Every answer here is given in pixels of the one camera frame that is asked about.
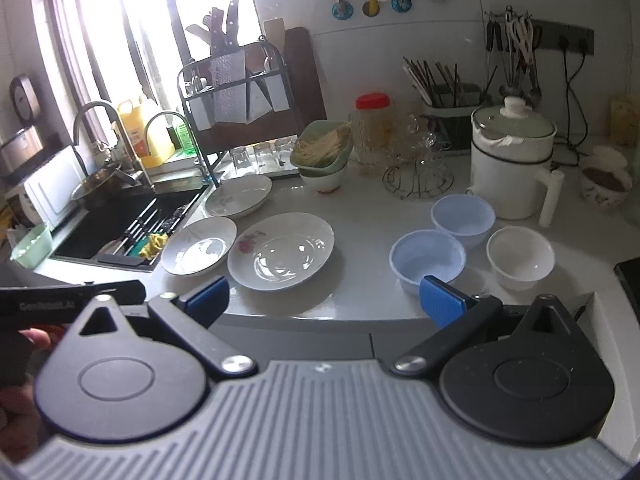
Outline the person's left hand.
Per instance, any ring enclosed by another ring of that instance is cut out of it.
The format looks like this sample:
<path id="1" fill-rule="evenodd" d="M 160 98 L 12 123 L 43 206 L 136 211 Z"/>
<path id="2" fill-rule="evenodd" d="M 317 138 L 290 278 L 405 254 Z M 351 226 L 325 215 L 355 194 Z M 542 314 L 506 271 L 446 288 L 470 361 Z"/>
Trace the person's left hand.
<path id="1" fill-rule="evenodd" d="M 23 385 L 1 390 L 1 409 L 6 423 L 1 428 L 1 452 L 12 462 L 19 463 L 38 448 L 41 418 L 34 401 L 32 380 Z"/>

